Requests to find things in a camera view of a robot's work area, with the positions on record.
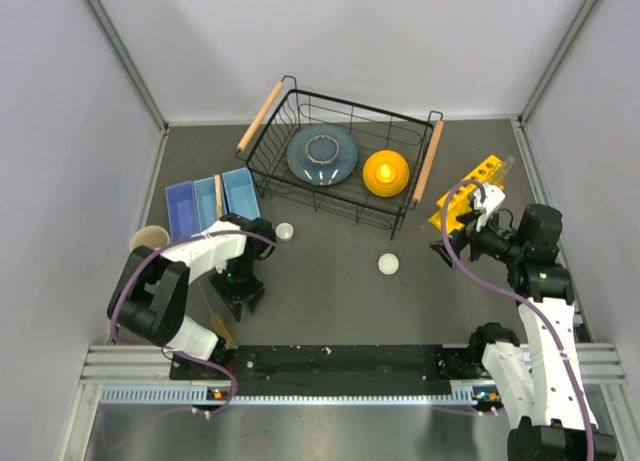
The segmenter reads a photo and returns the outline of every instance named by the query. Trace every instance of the wooden handle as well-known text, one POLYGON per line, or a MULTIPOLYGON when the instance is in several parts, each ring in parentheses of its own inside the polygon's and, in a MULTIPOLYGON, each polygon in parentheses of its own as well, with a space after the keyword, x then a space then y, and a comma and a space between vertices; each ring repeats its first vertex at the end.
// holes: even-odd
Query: wooden handle
POLYGON ((442 127, 444 122, 438 121, 436 127, 433 130, 431 141, 429 141, 429 148, 427 149, 427 155, 424 159, 424 164, 420 170, 420 176, 418 176, 418 182, 416 183, 416 189, 413 192, 413 200, 416 203, 422 201, 422 195, 424 189, 427 187, 427 179, 429 179, 429 173, 431 172, 431 166, 433 165, 433 159, 436 156, 436 149, 438 149, 438 143, 440 142, 440 135, 442 134, 442 127))
POLYGON ((249 145, 249 141, 251 141, 251 138, 258 130, 258 126, 260 126, 260 123, 262 122, 264 117, 267 115, 267 111, 269 111, 269 108, 271 107, 273 102, 276 100, 276 97, 278 97, 278 94, 282 90, 282 86, 284 86, 284 83, 282 81, 278 81, 276 86, 273 88, 273 91, 271 91, 271 94, 262 105, 262 108, 260 108, 260 111, 258 111, 256 118, 253 120, 253 122, 247 129, 247 132, 244 133, 244 136, 238 143, 238 151, 244 151, 245 148, 249 145))
POLYGON ((216 185, 216 218, 220 219, 224 214, 224 210, 222 209, 222 184, 220 182, 219 174, 216 174, 213 177, 213 182, 216 185))

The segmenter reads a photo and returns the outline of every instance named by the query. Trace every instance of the wire basket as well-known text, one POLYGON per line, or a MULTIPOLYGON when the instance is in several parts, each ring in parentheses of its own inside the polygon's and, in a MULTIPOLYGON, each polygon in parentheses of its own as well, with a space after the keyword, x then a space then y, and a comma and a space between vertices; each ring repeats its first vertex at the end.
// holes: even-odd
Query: wire basket
POLYGON ((246 161, 261 198, 281 196, 313 207, 391 231, 402 227, 407 211, 422 199, 435 148, 442 130, 442 113, 431 111, 427 121, 392 113, 318 93, 298 89, 295 78, 285 76, 273 89, 262 109, 238 144, 237 157, 246 161), (251 138, 282 90, 285 78, 293 80, 289 90, 245 154, 251 138), (437 117, 436 128, 433 118, 437 117), (344 181, 330 186, 307 184, 296 177, 287 163, 287 148, 295 134, 306 126, 326 123, 349 131, 358 145, 358 163, 344 181), (380 150, 401 154, 409 165, 407 186, 392 197, 379 197, 364 184, 366 160, 380 150))

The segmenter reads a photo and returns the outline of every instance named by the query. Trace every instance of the wall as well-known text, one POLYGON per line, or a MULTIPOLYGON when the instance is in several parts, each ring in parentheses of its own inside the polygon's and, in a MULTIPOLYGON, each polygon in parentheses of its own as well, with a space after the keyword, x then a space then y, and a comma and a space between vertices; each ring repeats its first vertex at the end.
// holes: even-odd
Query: wall
POLYGON ((374 106, 519 113, 583 0, 103 0, 171 122, 247 121, 283 74, 374 106))
POLYGON ((82 0, 0 0, 0 459, 53 459, 158 132, 82 0))
POLYGON ((530 124, 588 320, 616 343, 638 401, 639 2, 602 2, 530 124))

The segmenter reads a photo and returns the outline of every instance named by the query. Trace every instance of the orange bowl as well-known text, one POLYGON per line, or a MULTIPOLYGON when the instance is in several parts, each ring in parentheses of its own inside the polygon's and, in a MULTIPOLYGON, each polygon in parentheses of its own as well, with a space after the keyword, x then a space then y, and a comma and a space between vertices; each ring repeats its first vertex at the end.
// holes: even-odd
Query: orange bowl
POLYGON ((362 170, 364 184, 376 196, 388 198, 400 193, 409 182, 409 165, 395 151, 372 154, 362 170))

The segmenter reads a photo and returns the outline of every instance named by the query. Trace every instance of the white cup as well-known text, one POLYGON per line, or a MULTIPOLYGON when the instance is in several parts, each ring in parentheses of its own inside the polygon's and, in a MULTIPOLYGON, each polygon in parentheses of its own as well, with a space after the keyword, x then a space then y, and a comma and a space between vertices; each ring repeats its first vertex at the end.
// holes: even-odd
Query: white cup
POLYGON ((162 226, 145 226, 129 241, 129 251, 133 251, 139 246, 146 246, 151 249, 158 249, 171 242, 171 237, 162 226))
POLYGON ((291 241, 291 238, 293 238, 293 226, 289 223, 280 223, 276 227, 276 236, 278 236, 280 241, 284 241, 285 243, 291 241))

